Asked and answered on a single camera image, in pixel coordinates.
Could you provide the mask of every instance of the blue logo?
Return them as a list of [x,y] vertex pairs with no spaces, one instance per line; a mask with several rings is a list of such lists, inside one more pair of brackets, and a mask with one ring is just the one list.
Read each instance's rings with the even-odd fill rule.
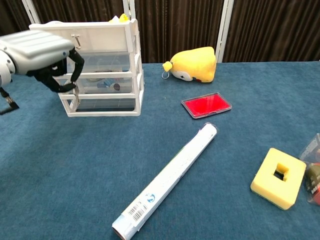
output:
[[154,194],[150,194],[150,193],[148,193],[147,195],[146,195],[146,197],[147,197],[147,201],[149,202],[149,203],[152,203],[153,201],[155,201],[155,195]]

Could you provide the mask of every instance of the white plastic drawer unit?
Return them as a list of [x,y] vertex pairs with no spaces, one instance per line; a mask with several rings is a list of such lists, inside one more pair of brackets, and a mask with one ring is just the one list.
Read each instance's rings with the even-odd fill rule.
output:
[[[139,116],[144,96],[144,72],[138,21],[59,22],[31,24],[30,30],[48,31],[74,43],[84,59],[77,87],[59,93],[69,117]],[[70,81],[75,63],[67,58],[67,74],[55,77]]]

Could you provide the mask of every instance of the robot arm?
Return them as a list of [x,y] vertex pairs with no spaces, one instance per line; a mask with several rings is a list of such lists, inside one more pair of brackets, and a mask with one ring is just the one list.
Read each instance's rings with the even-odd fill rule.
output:
[[[53,77],[67,73],[67,57],[75,68],[70,83],[60,85]],[[35,77],[51,91],[65,93],[76,87],[84,63],[70,40],[49,32],[27,30],[0,37],[0,94],[10,105],[0,115],[19,108],[2,88],[12,81],[12,74]]]

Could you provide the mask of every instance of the blue carpet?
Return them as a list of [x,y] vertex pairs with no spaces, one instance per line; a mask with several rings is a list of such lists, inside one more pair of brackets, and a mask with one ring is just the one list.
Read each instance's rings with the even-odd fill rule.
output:
[[[211,122],[218,134],[133,240],[318,240],[320,206],[300,189],[280,210],[250,184],[269,148],[298,157],[320,132],[320,62],[220,63],[204,84],[143,65],[139,117],[67,117],[33,78],[5,89],[0,117],[0,239],[117,240],[111,225]],[[192,119],[181,100],[220,92],[232,110]],[[4,100],[0,107],[6,107]]]

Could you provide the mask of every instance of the metal ring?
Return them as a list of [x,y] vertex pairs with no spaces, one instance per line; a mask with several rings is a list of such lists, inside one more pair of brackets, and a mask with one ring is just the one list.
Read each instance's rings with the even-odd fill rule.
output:
[[163,79],[167,79],[170,74],[169,74],[169,72],[168,72],[168,76],[167,76],[167,77],[164,77],[164,73],[166,73],[166,72],[164,71],[161,76],[162,76]]

